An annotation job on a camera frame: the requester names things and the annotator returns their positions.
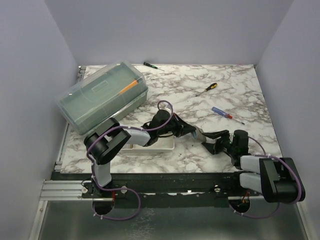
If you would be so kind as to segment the grey card holder wallet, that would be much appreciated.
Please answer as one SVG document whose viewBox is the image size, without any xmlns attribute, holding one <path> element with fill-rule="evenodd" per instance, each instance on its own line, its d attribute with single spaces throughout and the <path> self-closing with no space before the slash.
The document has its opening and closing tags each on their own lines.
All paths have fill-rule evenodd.
<svg viewBox="0 0 320 240">
<path fill-rule="evenodd" d="M 207 137 L 204 135 L 204 132 L 201 128 L 194 126 L 195 130 L 191 132 L 191 135 L 193 139 L 201 142 L 201 143 L 206 143 L 207 142 Z"/>
</svg>

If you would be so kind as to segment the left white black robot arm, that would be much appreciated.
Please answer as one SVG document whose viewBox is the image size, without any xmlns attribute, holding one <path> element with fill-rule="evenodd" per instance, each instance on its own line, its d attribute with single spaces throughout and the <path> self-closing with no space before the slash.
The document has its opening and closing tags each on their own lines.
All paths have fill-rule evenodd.
<svg viewBox="0 0 320 240">
<path fill-rule="evenodd" d="M 197 128 L 164 109 L 158 110 L 152 120 L 144 123 L 141 128 L 121 125 L 113 117 L 106 120 L 83 141 L 91 160 L 92 178 L 95 182 L 93 191 L 101 198 L 110 194 L 110 162 L 126 144 L 149 147 L 169 133 L 177 138 L 187 134 L 196 137 Z"/>
</svg>

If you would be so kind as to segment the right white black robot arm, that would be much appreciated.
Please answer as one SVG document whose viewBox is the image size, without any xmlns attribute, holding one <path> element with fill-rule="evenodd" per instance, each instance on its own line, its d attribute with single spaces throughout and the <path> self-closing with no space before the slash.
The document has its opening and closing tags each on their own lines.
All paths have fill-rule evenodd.
<svg viewBox="0 0 320 240">
<path fill-rule="evenodd" d="M 250 154 L 251 137 L 244 130 L 235 130 L 230 139 L 228 130 L 200 132 L 202 145 L 212 154 L 225 153 L 240 170 L 239 178 L 230 183 L 230 191 L 241 196 L 248 189 L 263 195 L 268 203 L 302 202 L 306 191 L 290 157 Z"/>
</svg>

